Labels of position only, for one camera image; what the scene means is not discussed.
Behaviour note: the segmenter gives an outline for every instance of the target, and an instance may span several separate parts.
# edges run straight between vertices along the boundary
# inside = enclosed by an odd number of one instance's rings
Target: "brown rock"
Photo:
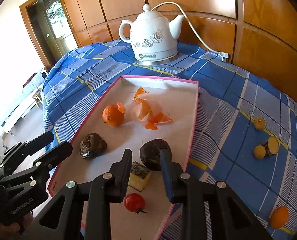
[[[162,139],[154,139],[145,143],[139,150],[139,156],[143,164],[152,171],[160,171],[160,153],[166,150],[172,159],[172,151],[168,143]]]
[[[107,148],[106,141],[97,133],[90,133],[80,143],[82,158],[95,158],[101,155]]]

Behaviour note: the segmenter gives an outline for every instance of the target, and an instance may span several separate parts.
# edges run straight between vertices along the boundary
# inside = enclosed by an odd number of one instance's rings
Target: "tray border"
[[[171,81],[179,81],[179,82],[184,82],[184,83],[191,83],[191,84],[195,84],[197,86],[197,94],[196,94],[196,105],[195,105],[195,113],[194,113],[194,122],[193,122],[193,127],[192,127],[192,131],[191,131],[191,141],[188,147],[188,152],[186,154],[186,158],[185,158],[185,165],[183,170],[186,170],[189,158],[190,158],[190,153],[191,153],[191,148],[192,148],[192,143],[193,143],[193,136],[194,136],[194,131],[195,131],[195,124],[196,124],[196,116],[197,116],[197,110],[198,110],[198,100],[199,100],[199,82],[198,81],[194,81],[194,80],[187,80],[187,79],[180,79],[180,78],[172,78],[172,77],[159,77],[159,76],[141,76],[141,75],[122,75],[119,76],[109,87],[108,89],[106,89],[106,91],[101,95],[100,99],[96,102],[96,104],[93,106],[93,108],[91,109],[91,111],[88,113],[88,115],[85,117],[85,119],[83,120],[83,122],[81,123],[81,125],[79,126],[79,128],[77,129],[76,133],[74,134],[73,138],[71,139],[70,143],[72,143],[77,134],[81,131],[81,129],[83,128],[83,126],[85,125],[85,123],[87,122],[87,120],[89,119],[89,117],[91,116],[91,114],[94,112],[95,108],[100,104],[100,102],[102,101],[102,99],[107,95],[107,93],[111,90],[112,87],[115,86],[115,84],[122,78],[147,78],[147,79],[160,79],[160,80],[171,80]],[[55,176],[58,172],[58,170],[61,167],[60,163],[59,165],[56,166],[55,171],[53,173],[53,175],[51,176],[50,182],[47,186],[47,191],[49,192],[50,196],[53,197],[54,194],[52,192],[52,190],[54,189],[54,187],[56,186],[56,181],[55,180]],[[170,217],[172,210],[174,208],[174,204],[171,204],[169,212],[167,213],[167,219],[166,221],[163,223],[162,225],[162,229],[159,232],[159,235],[156,239],[159,239],[159,237],[161,236],[166,224],[167,224],[167,220]],[[85,224],[81,223],[81,227],[85,229]]]

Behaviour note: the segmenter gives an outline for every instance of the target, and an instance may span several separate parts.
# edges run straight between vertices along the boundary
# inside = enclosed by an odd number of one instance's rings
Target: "floral pattern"
[[[144,42],[142,42],[142,47],[144,48],[148,48],[148,47],[152,47],[153,43],[151,41],[149,41],[149,39],[144,39]]]
[[[134,49],[137,49],[141,44],[139,42],[136,42],[133,44]]]
[[[155,33],[153,33],[150,36],[150,39],[154,42],[154,43],[160,43],[163,39],[163,35],[161,32],[161,29],[157,29]]]

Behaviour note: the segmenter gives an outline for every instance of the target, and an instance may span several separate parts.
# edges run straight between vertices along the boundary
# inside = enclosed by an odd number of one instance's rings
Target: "mandarin orange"
[[[288,209],[286,206],[279,207],[276,209],[271,218],[270,218],[270,225],[274,229],[279,229],[285,225],[289,218]]]
[[[108,105],[105,107],[102,117],[103,121],[111,126],[120,126],[124,121],[124,113],[119,110],[120,106]]]

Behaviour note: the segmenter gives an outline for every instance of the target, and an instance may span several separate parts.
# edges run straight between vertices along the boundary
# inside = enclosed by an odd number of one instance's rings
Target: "wooden cylinder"
[[[275,136],[270,136],[262,146],[265,148],[264,158],[276,155],[279,151],[279,141]]]
[[[254,127],[258,131],[262,131],[265,128],[265,120],[262,117],[257,117],[254,119]]]

